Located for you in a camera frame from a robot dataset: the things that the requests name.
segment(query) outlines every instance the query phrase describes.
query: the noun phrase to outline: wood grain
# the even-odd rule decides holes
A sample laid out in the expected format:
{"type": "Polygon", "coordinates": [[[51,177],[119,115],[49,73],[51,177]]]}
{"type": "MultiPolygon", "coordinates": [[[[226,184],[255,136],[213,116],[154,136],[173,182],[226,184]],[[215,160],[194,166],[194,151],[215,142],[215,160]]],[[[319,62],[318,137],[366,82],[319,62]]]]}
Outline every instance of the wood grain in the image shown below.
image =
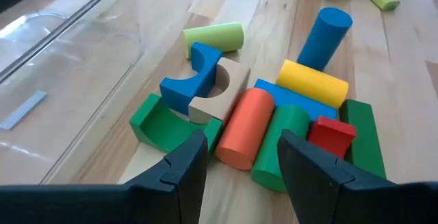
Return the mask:
{"type": "MultiPolygon", "coordinates": [[[[438,180],[436,0],[401,0],[395,11],[383,13],[370,0],[138,1],[146,52],[128,72],[130,80],[117,85],[113,98],[119,101],[107,105],[119,107],[117,111],[104,109],[93,120],[106,122],[106,128],[89,128],[104,139],[97,139],[97,149],[87,150],[91,156],[83,160],[65,157],[64,162],[76,158],[75,165],[58,167],[52,174],[56,180],[45,182],[123,183],[162,159],[162,152],[138,144],[129,119],[149,93],[158,91],[163,77],[195,74],[183,56],[183,28],[241,22],[244,46],[225,57],[251,67],[252,86],[257,78],[275,81],[284,59],[296,60],[318,11],[326,6],[345,10],[353,19],[326,72],[350,84],[349,98],[372,105],[388,179],[438,180]],[[109,116],[117,121],[106,121],[109,116]]],[[[72,151],[91,148],[79,145],[72,151]]],[[[298,222],[286,194],[267,190],[248,172],[213,160],[200,223],[298,222]]]]}

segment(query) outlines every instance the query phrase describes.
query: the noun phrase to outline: yellow cylinder block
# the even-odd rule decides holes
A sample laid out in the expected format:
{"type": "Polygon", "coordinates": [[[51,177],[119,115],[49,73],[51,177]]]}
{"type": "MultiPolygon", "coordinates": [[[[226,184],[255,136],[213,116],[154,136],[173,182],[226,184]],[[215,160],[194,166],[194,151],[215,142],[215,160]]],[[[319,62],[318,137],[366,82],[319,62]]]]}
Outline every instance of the yellow cylinder block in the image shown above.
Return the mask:
{"type": "Polygon", "coordinates": [[[284,61],[276,84],[337,109],[348,92],[344,80],[290,60],[284,61]]]}

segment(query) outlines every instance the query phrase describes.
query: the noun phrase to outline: orange cylinder block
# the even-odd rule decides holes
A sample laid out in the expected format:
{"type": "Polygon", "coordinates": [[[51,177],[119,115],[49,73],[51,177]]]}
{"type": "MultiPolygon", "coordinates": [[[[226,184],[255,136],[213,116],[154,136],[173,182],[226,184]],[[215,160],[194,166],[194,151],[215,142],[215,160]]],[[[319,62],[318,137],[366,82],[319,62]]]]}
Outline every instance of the orange cylinder block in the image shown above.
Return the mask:
{"type": "Polygon", "coordinates": [[[224,130],[216,147],[216,157],[235,169],[250,170],[274,107],[274,99],[268,92],[248,89],[224,130]]]}

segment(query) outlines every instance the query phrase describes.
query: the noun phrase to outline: light green cylinder block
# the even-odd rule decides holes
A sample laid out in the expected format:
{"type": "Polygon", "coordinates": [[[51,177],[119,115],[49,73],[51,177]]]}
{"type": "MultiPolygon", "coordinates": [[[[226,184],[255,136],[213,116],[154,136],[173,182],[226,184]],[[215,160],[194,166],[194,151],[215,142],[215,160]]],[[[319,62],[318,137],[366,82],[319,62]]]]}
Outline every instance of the light green cylinder block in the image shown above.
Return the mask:
{"type": "Polygon", "coordinates": [[[190,58],[190,47],[200,42],[222,52],[241,49],[244,44],[244,30],[239,22],[210,25],[183,30],[184,54],[190,58]]]}

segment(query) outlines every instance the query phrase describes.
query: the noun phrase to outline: robotic claw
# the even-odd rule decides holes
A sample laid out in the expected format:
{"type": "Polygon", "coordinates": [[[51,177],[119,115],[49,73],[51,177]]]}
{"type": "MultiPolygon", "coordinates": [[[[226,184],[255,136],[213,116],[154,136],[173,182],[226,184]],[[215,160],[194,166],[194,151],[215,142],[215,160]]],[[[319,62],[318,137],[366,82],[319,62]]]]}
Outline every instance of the robotic claw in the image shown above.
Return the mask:
{"type": "MultiPolygon", "coordinates": [[[[397,185],[289,130],[278,154],[300,224],[438,223],[438,183],[397,185]]],[[[0,223],[198,223],[207,163],[197,131],[123,185],[2,186],[0,223]]]]}
{"type": "Polygon", "coordinates": [[[277,145],[300,224],[438,223],[438,182],[397,185],[283,130],[277,145]]]}

